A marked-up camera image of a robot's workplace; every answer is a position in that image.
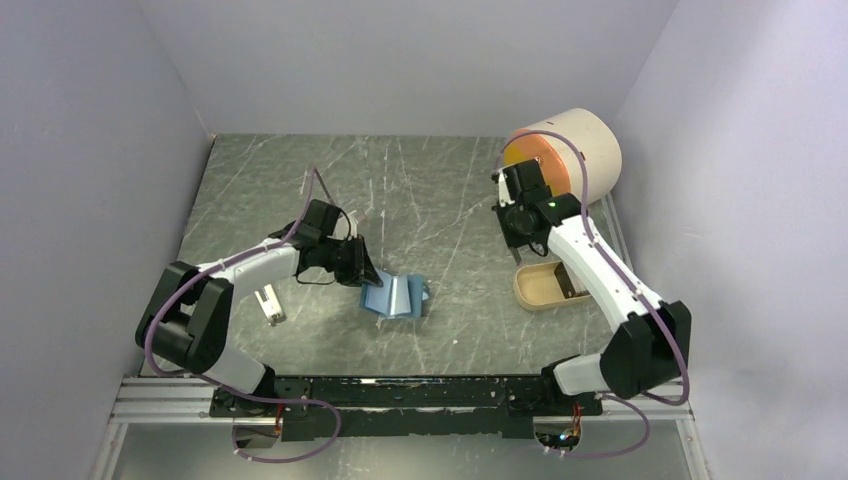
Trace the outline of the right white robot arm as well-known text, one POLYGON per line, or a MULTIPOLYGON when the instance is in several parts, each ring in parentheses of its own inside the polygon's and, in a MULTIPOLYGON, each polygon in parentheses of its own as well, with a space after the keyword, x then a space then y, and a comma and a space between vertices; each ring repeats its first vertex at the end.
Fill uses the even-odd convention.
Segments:
POLYGON ((493 210, 511 249, 538 245, 559 258, 599 305, 613 336, 599 353, 575 356, 547 369, 542 406, 562 414, 579 394, 612 393, 621 399, 649 395, 676 378, 680 400, 690 392, 688 348, 692 316, 681 301, 668 302, 642 283, 610 250, 587 207, 574 195, 554 195, 537 161, 497 170, 493 210))

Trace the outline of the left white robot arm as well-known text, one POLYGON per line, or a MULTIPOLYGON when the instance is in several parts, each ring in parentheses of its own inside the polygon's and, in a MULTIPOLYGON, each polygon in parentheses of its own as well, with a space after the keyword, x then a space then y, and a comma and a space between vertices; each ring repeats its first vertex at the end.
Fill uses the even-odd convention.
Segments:
POLYGON ((277 400, 274 370, 228 339, 234 307, 247 295, 312 268, 345 287, 382 280, 364 237, 341 208, 310 201, 304 212, 259 244, 201 265, 182 261, 162 273, 135 332, 150 366, 163 359, 182 373, 237 391, 237 403, 261 416, 277 400))

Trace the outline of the blue card holder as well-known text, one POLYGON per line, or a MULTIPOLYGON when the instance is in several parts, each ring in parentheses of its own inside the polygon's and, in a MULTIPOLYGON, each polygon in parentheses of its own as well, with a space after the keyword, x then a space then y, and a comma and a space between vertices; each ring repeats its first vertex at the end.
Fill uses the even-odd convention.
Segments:
POLYGON ((419 318, 423 305, 430 298, 427 281, 420 274, 391 275, 378 270, 382 284, 365 284, 360 295, 360 307, 385 319, 419 318))

